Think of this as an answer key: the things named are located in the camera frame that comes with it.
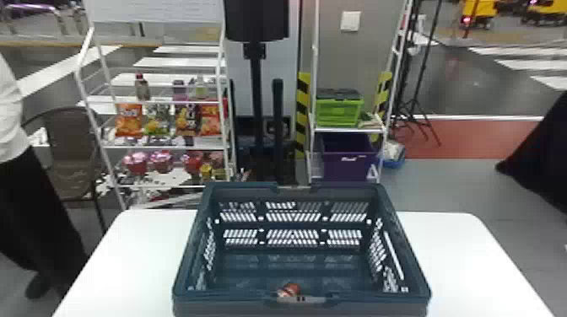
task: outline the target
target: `snack bag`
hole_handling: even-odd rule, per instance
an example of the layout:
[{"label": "snack bag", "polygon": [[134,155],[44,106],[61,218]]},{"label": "snack bag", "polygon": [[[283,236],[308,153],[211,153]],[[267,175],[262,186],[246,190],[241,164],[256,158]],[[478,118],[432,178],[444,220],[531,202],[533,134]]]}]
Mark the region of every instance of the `snack bag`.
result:
[{"label": "snack bag", "polygon": [[[223,107],[225,109],[225,115],[228,112],[228,101],[223,98]],[[220,114],[218,105],[200,105],[201,107],[201,129],[199,131],[199,136],[215,136],[221,134],[220,129]]]},{"label": "snack bag", "polygon": [[115,124],[117,137],[141,137],[142,105],[118,104]]},{"label": "snack bag", "polygon": [[195,137],[200,121],[199,105],[188,103],[175,105],[175,134],[182,137]]},{"label": "snack bag", "polygon": [[170,134],[170,106],[148,105],[148,123],[143,132],[149,136],[167,136]]}]

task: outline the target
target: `person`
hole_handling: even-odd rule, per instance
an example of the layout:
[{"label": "person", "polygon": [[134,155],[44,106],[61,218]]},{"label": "person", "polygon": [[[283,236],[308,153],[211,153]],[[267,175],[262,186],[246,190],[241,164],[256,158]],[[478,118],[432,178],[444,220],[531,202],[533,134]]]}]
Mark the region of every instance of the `person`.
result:
[{"label": "person", "polygon": [[87,260],[80,236],[20,126],[22,96],[0,54],[0,253],[36,271],[27,298],[68,290]]}]

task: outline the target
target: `speaker stand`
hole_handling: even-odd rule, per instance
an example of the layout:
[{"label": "speaker stand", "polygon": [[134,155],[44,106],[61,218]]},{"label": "speaker stand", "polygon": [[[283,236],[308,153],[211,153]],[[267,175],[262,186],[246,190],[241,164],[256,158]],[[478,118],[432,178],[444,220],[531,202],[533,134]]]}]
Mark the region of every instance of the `speaker stand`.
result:
[{"label": "speaker stand", "polygon": [[244,58],[250,60],[251,84],[252,84],[252,109],[254,110],[254,141],[256,147],[256,164],[254,175],[256,180],[264,180],[263,155],[264,155],[264,131],[262,114],[262,64],[266,59],[266,44],[258,41],[244,43]]}]

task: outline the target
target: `white shirt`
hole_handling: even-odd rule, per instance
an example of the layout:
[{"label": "white shirt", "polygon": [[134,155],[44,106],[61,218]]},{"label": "white shirt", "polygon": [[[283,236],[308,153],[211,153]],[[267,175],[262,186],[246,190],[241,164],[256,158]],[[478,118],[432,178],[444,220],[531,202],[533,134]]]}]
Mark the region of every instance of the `white shirt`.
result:
[{"label": "white shirt", "polygon": [[16,159],[30,141],[20,126],[22,94],[12,70],[0,54],[0,163]]}]

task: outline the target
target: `shopping basket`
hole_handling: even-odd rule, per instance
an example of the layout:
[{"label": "shopping basket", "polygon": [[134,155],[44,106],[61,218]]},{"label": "shopping basket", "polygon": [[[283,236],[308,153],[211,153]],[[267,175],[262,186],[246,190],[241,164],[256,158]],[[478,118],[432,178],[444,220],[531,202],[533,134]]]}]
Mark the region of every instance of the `shopping basket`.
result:
[{"label": "shopping basket", "polygon": [[[300,292],[280,298],[279,288]],[[382,185],[207,185],[175,316],[425,316],[431,292]]]}]

